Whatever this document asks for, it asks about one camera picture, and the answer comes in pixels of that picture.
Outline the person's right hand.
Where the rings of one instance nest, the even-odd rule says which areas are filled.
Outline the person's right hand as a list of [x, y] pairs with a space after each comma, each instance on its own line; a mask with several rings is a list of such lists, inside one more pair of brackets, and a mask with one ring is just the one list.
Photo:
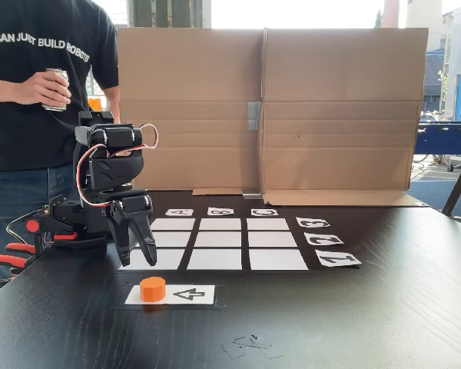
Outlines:
[[43, 104], [55, 108], [70, 103], [68, 82], [54, 71], [36, 72], [26, 81], [18, 84], [16, 102], [22, 105]]

